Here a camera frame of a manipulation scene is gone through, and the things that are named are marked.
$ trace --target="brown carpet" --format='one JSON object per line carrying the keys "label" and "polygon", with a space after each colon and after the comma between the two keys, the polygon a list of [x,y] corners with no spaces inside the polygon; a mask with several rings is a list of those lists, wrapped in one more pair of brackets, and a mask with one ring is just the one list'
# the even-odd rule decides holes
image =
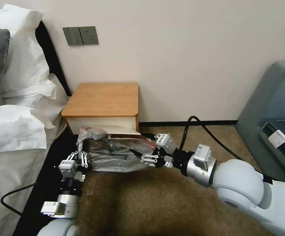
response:
{"label": "brown carpet", "polygon": [[[233,126],[209,126],[233,152],[257,168]],[[169,133],[179,146],[183,127],[144,128]],[[219,163],[232,156],[201,127],[190,127],[184,150],[211,146]],[[77,220],[86,235],[272,235],[255,219],[224,205],[213,189],[204,188],[178,169],[132,173],[90,172],[83,184]]]}

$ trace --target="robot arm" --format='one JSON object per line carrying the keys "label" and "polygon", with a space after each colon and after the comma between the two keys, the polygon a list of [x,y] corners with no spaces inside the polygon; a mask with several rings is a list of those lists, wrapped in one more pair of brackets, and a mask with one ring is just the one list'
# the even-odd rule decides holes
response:
{"label": "robot arm", "polygon": [[275,235],[285,235],[285,183],[263,180],[263,175],[247,162],[231,159],[216,167],[209,146],[200,144],[195,152],[178,150],[169,134],[157,136],[152,155],[133,151],[140,161],[157,168],[178,168],[182,175],[216,190],[225,204],[259,220]]}
{"label": "robot arm", "polygon": [[[228,160],[217,167],[209,146],[200,144],[195,152],[186,152],[177,148],[169,134],[158,134],[156,138],[157,148],[151,155],[131,150],[143,164],[178,168],[182,175],[193,178],[198,184],[214,188],[225,204],[256,218],[272,233],[285,235],[284,182],[263,180],[262,174],[241,160]],[[88,165],[86,157],[84,153],[79,159],[69,156],[59,165],[63,175],[62,192],[57,202],[44,202],[41,210],[43,214],[58,219],[45,226],[38,236],[78,235],[74,219],[78,216],[83,174],[88,170],[85,168]]]}

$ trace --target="gray plastic bag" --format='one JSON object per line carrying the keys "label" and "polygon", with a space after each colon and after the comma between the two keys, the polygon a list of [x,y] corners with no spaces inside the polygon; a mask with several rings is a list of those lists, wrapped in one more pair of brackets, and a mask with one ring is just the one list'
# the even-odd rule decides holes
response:
{"label": "gray plastic bag", "polygon": [[148,167],[142,164],[129,149],[142,154],[152,154],[156,147],[150,140],[140,135],[137,135],[137,138],[133,138],[133,135],[128,138],[114,138],[101,128],[91,127],[80,129],[77,146],[79,155],[82,150],[88,153],[92,170],[124,173]]}

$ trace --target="drawer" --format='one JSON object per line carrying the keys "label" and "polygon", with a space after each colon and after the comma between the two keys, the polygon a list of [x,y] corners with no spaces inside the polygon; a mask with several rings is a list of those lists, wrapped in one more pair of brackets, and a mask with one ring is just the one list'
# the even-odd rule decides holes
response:
{"label": "drawer", "polygon": [[136,129],[138,124],[137,117],[66,117],[66,119],[73,134],[79,134],[82,126],[92,128],[123,127],[138,131]]}

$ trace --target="wall outlet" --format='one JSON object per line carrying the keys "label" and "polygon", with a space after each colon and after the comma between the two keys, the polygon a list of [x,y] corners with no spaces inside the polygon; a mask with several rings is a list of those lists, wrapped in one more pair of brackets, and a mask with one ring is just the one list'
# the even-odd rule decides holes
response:
{"label": "wall outlet", "polygon": [[63,28],[69,46],[99,44],[95,26]]}
{"label": "wall outlet", "polygon": [[84,45],[99,44],[95,26],[79,27],[79,31]]}

